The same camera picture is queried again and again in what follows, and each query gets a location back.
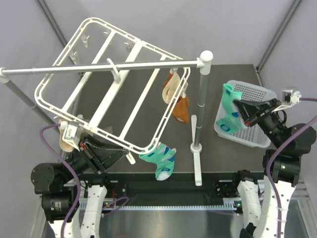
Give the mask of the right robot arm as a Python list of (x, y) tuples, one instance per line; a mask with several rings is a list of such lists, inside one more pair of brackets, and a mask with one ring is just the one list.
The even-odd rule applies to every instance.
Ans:
[(277, 99), (264, 102), (234, 100), (234, 105), (247, 127), (258, 125), (276, 149), (268, 149), (263, 156), (264, 197), (260, 200), (259, 182), (247, 170), (234, 173), (232, 192), (241, 198), (244, 225), (241, 238), (282, 238), (289, 202), (299, 181), (301, 158), (310, 153), (317, 140), (312, 127), (317, 119), (308, 123), (285, 125), (278, 112), (286, 105)]

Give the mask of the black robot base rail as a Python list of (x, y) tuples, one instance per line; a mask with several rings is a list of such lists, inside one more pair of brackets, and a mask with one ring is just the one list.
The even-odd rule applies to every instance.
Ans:
[(109, 173), (106, 198), (127, 196), (128, 206), (222, 205), (225, 198), (238, 198), (234, 173), (202, 173), (202, 185), (193, 173), (174, 173), (157, 181), (150, 173)]

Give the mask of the orange brown sock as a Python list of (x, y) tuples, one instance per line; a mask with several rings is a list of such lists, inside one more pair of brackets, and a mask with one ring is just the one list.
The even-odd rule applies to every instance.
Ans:
[(189, 98), (186, 94), (186, 89), (188, 87), (188, 83), (185, 83), (185, 86), (181, 90), (181, 94), (177, 100), (177, 103), (172, 111), (173, 117), (181, 123), (188, 123), (189, 122), (189, 113), (188, 107), (190, 105)]

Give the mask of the white square clip hanger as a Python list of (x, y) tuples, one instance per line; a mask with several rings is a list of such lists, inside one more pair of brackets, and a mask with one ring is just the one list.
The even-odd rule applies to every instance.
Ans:
[[(147, 43), (139, 38), (136, 38), (135, 36), (111, 25), (110, 23), (108, 23), (100, 18), (91, 17), (91, 18), (85, 19), (81, 23), (81, 25), (76, 30), (76, 32), (74, 33), (74, 35), (72, 36), (72, 38), (70, 39), (68, 44), (65, 46), (63, 51), (60, 53), (59, 57), (54, 62), (53, 66), (63, 66), (62, 63), (64, 62), (66, 57), (70, 55), (71, 51), (76, 46), (79, 38), (85, 35), (86, 28), (88, 26), (90, 26), (91, 24), (96, 24), (96, 25), (103, 27), (108, 33), (108, 36), (107, 36), (105, 42), (101, 46), (100, 50), (96, 54), (96, 56), (93, 59), (91, 64), (100, 64), (99, 60), (102, 58), (102, 56), (106, 52), (107, 47), (110, 45), (112, 39), (116, 35), (119, 35), (119, 36), (123, 37), (124, 39), (131, 41), (134, 44), (134, 46), (132, 47), (125, 62), (133, 62), (133, 61), (134, 62), (157, 62), (160, 60), (163, 60), (163, 61), (182, 60), (181, 58), (179, 58), (173, 54), (170, 54), (169, 52), (167, 52), (165, 50), (162, 50), (162, 49), (160, 49), (156, 46), (153, 46), (153, 45), (151, 45), (151, 44), (149, 44), (149, 43)], [(171, 71), (177, 71), (179, 68), (169, 68), (169, 69)], [(189, 73), (185, 73), (185, 72), (183, 73), (183, 75), (180, 77), (180, 80), (183, 76), (186, 76), (188, 79), (188, 77), (190, 76), (190, 73), (191, 73), (191, 68), (189, 70), (190, 70)], [(124, 81), (127, 78), (129, 72), (123, 74)], [(51, 75), (45, 74), (45, 77), (43, 78), (41, 83), (37, 86), (35, 93), (34, 93), (34, 97), (35, 97), (35, 101), (36, 101), (37, 105), (40, 106), (41, 108), (51, 112), (51, 113), (53, 113), (53, 112), (48, 110), (48, 108), (50, 106), (54, 106), (56, 109), (60, 109), (63, 112), (67, 113), (68, 115), (72, 115), (68, 112), (68, 109), (73, 104), (73, 102), (75, 101), (77, 96), (80, 94), (80, 92), (82, 91), (82, 88), (85, 86), (86, 82), (88, 81), (88, 79), (90, 78), (92, 73), (83, 72), (83, 74), (84, 74), (83, 77), (81, 78), (78, 85), (75, 87), (74, 91), (71, 93), (70, 97), (67, 99), (65, 105), (62, 108), (58, 108), (58, 107), (46, 102), (43, 99), (42, 93), (44, 92), (44, 90), (48, 86), (52, 76), (55, 75), (55, 74), (51, 74)], [(127, 160), (132, 165), (135, 164), (135, 162), (136, 162), (134, 157), (133, 157), (133, 154), (135, 154), (135, 153), (128, 150), (128, 155), (126, 156)]]

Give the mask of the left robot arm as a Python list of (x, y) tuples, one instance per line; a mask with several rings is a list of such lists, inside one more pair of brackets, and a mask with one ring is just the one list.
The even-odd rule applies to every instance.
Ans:
[(98, 238), (105, 198), (115, 199), (107, 170), (128, 150), (85, 136), (60, 163), (41, 163), (31, 172), (34, 191), (57, 238)]

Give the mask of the teal sock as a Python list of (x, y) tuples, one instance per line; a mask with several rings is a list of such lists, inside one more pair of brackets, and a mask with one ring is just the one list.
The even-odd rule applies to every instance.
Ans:
[(157, 166), (155, 178), (157, 181), (167, 180), (174, 171), (176, 148), (170, 148), (161, 143), (151, 153), (139, 155), (139, 158), (147, 163)]
[(218, 128), (228, 134), (236, 133), (242, 128), (242, 122), (238, 109), (234, 105), (234, 100), (241, 100), (242, 92), (235, 91), (228, 83), (223, 84), (221, 106), (225, 111), (223, 118), (216, 121)]

